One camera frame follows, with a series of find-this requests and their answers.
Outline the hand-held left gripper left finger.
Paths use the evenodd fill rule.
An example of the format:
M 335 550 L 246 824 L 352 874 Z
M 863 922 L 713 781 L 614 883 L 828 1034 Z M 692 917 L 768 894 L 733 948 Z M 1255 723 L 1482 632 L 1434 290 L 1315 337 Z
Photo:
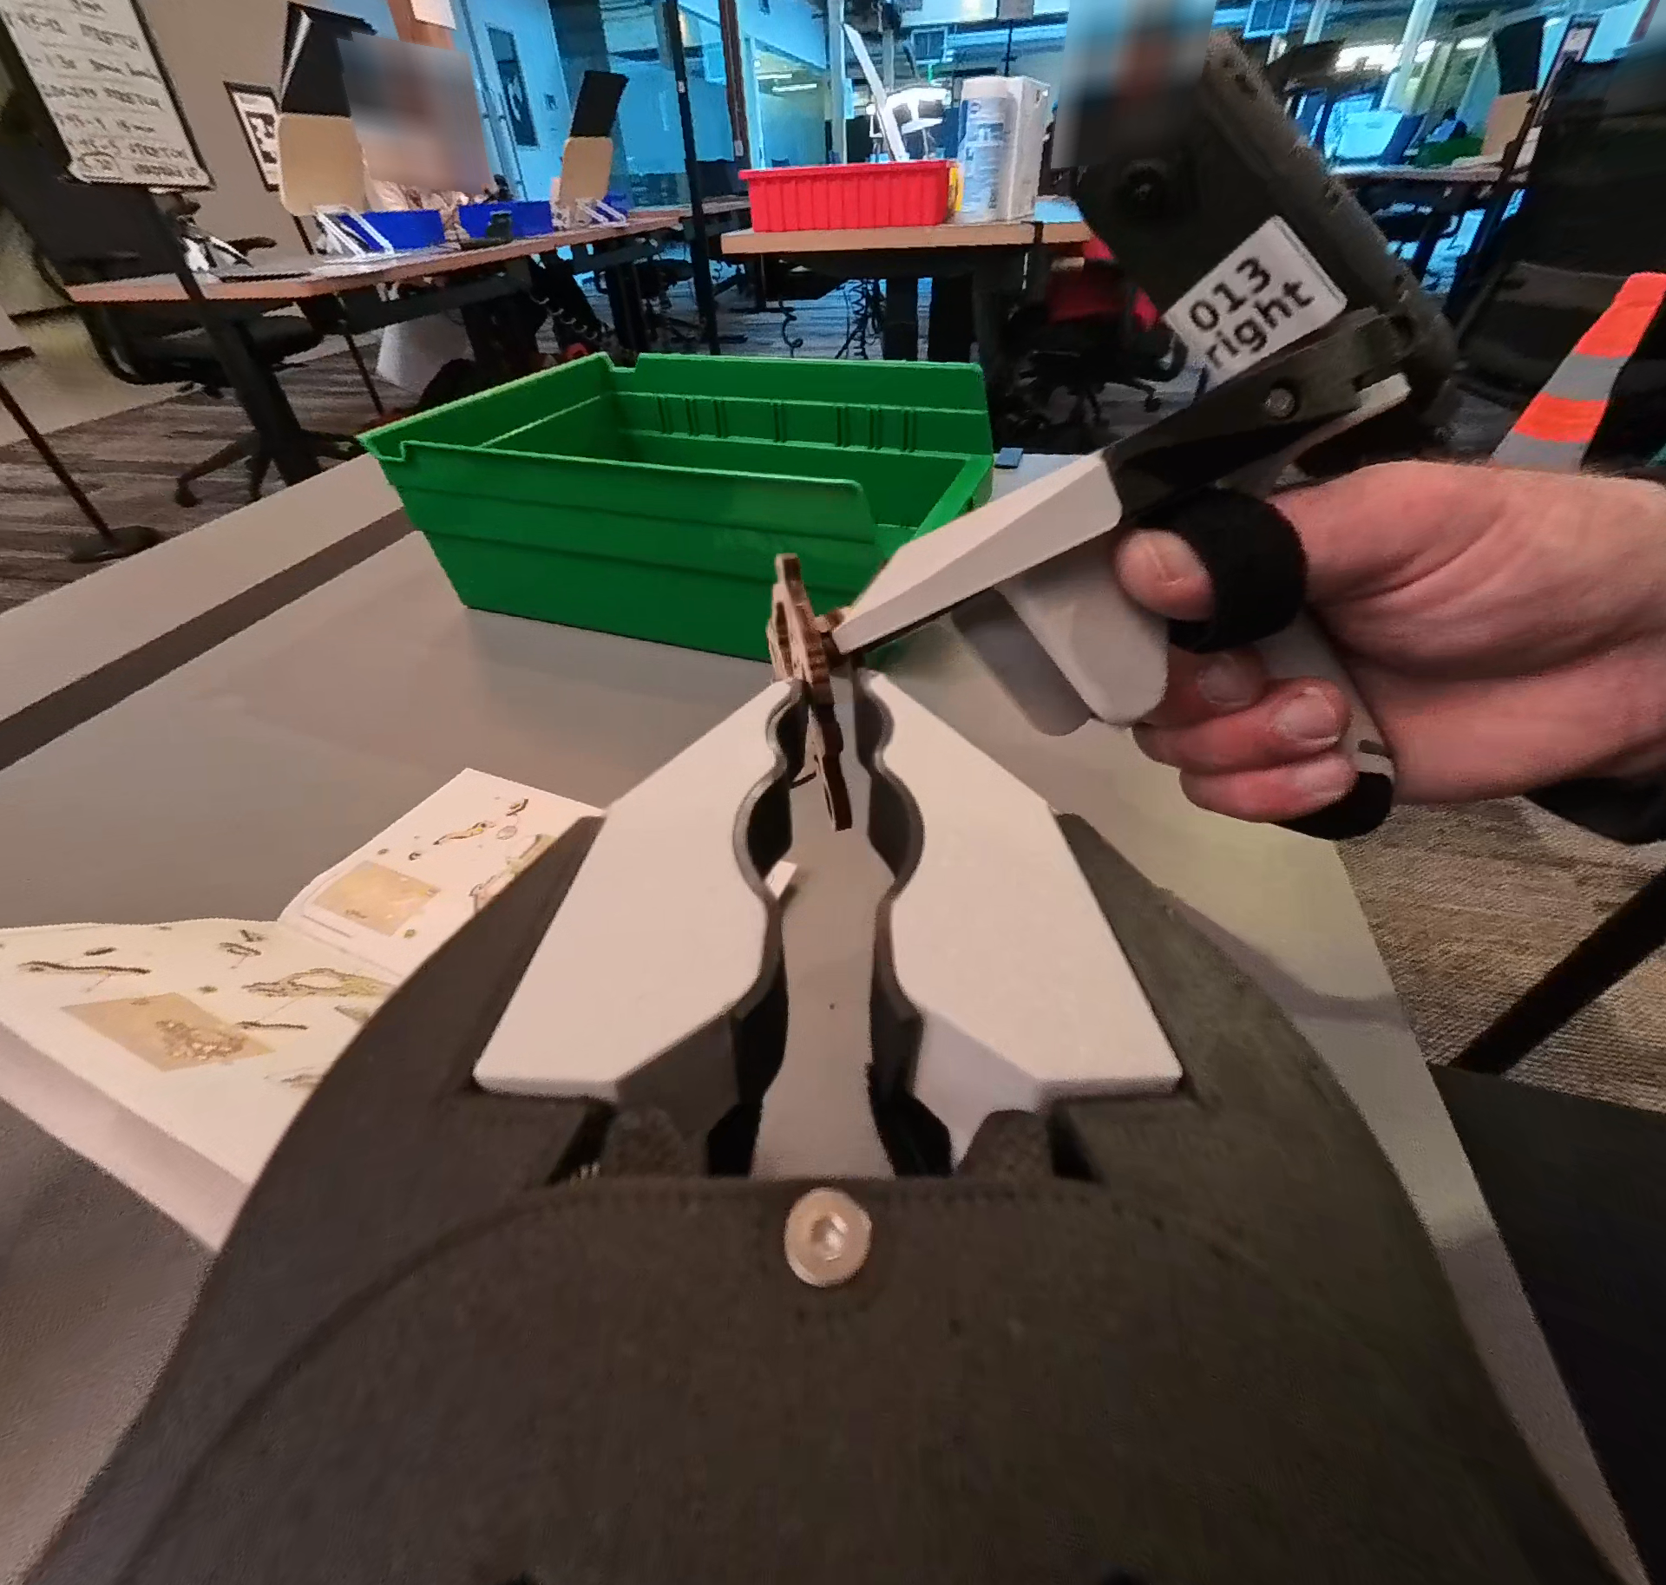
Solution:
M 607 812 L 475 1065 L 495 1095 L 761 1102 L 787 1035 L 800 686 L 770 682 Z

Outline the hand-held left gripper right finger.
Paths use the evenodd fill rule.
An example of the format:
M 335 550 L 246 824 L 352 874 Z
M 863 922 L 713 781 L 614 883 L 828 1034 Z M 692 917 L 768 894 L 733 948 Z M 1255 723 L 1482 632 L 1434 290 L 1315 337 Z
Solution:
M 887 1158 L 967 1158 L 999 1113 L 1172 1097 L 1181 1061 L 1062 818 L 859 673 L 876 911 L 869 1095 Z

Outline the person's right hand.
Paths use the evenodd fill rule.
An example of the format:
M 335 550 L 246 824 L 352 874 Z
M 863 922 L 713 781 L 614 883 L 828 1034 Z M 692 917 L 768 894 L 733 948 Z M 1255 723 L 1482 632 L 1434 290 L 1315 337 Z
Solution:
M 1603 838 L 1663 840 L 1661 482 L 1400 463 L 1276 504 L 1402 803 L 1525 798 Z M 1174 534 L 1127 537 L 1116 569 L 1157 615 L 1213 614 Z M 1332 681 L 1274 681 L 1254 651 L 1174 653 L 1133 734 L 1194 805 L 1293 825 L 1354 788 L 1350 718 Z

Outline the wooden desk with red bin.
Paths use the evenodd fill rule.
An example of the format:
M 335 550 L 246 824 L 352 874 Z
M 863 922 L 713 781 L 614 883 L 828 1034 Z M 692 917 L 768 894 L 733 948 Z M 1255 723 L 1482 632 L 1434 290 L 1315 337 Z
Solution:
M 1012 389 L 1016 309 L 1043 305 L 1057 261 L 1081 262 L 1094 233 L 1075 203 L 1042 197 L 1030 220 L 867 229 L 733 231 L 731 262 L 783 262 L 837 285 L 882 287 L 885 361 L 975 365 L 991 398 Z

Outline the whiteboard on stand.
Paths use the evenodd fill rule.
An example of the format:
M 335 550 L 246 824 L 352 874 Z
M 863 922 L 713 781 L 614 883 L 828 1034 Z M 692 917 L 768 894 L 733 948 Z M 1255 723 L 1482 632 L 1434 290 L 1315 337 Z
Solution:
M 214 188 L 136 0 L 2 0 L 2 19 L 73 181 Z

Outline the wooden model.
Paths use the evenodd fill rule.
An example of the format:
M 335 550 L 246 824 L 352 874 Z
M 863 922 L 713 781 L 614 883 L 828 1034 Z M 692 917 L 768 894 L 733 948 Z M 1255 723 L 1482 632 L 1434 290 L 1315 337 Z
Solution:
M 807 759 L 820 783 L 830 824 L 845 833 L 854 825 L 854 811 L 845 775 L 845 733 L 832 682 L 835 658 L 830 658 L 830 627 L 813 610 L 798 556 L 776 556 L 770 599 L 770 662 L 778 679 L 794 681 L 802 688 L 807 707 Z

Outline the green plastic bin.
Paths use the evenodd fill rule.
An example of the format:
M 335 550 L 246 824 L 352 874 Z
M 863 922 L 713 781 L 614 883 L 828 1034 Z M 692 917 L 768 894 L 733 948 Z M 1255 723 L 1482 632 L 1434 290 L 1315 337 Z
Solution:
M 365 433 L 478 614 L 766 658 L 778 556 L 819 610 L 990 498 L 971 365 L 601 353 Z

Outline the wooden desk with bins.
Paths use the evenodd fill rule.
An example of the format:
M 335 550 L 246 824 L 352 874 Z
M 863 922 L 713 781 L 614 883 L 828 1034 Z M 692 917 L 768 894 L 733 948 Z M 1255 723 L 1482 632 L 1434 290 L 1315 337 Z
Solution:
M 475 313 L 528 288 L 527 264 L 567 257 L 579 275 L 627 274 L 657 242 L 714 242 L 744 229 L 746 197 L 718 197 L 701 207 L 638 210 L 623 222 L 556 231 L 525 242 L 467 242 L 406 255 L 324 261 L 298 268 L 257 264 L 222 275 L 194 275 L 186 266 L 162 274 L 121 274 L 114 279 L 67 283 L 71 303 L 91 318 L 101 337 L 112 318 L 179 316 L 205 331 L 210 353 L 244 409 L 251 432 L 231 461 L 250 463 L 250 493 L 261 498 L 268 478 L 298 485 L 324 461 L 357 454 L 354 433 L 303 430 L 281 389 L 283 361 L 257 342 L 253 326 L 296 305 L 328 339 L 408 326 L 445 311 Z

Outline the red plastic bin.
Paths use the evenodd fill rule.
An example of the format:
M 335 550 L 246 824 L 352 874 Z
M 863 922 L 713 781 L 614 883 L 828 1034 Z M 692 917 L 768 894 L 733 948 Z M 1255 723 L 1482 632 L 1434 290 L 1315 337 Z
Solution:
M 954 218 L 958 164 L 945 158 L 787 166 L 740 171 L 763 235 L 919 229 Z

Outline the instruction sheet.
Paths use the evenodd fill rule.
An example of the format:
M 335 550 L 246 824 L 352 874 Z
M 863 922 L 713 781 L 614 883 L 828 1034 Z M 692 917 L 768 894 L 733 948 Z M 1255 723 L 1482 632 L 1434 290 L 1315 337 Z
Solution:
M 272 920 L 69 924 L 4 931 L 4 1045 L 132 1125 L 250 1188 L 363 1026 L 562 837 L 530 904 L 508 905 L 395 1013 L 393 1035 L 460 1032 L 463 1087 L 605 811 L 467 770 Z M 653 1102 L 597 1102 L 605 1108 Z M 739 1104 L 655 1102 L 709 1134 Z

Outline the white wipes canister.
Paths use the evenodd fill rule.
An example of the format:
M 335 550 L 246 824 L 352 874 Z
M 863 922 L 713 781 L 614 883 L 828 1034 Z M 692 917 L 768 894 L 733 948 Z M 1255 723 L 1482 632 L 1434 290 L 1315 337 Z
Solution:
M 956 220 L 995 223 L 1006 214 L 1006 173 L 1014 149 L 1016 105 L 1008 78 L 967 78 L 960 103 L 956 164 L 962 196 Z

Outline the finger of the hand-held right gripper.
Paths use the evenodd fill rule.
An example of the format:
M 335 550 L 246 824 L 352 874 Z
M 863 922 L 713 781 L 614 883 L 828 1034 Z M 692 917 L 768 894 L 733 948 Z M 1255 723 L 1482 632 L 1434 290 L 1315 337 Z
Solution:
M 830 643 L 843 658 L 874 651 L 1109 537 L 1122 519 L 1110 454 L 1077 458 L 906 543 L 830 619 Z

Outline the orange safety vest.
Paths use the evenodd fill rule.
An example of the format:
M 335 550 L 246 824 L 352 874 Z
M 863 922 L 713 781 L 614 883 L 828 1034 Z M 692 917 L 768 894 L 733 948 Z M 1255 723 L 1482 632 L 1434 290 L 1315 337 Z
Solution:
M 1579 472 L 1622 372 L 1655 326 L 1663 303 L 1663 274 L 1627 277 L 1503 437 L 1492 463 L 1514 472 Z

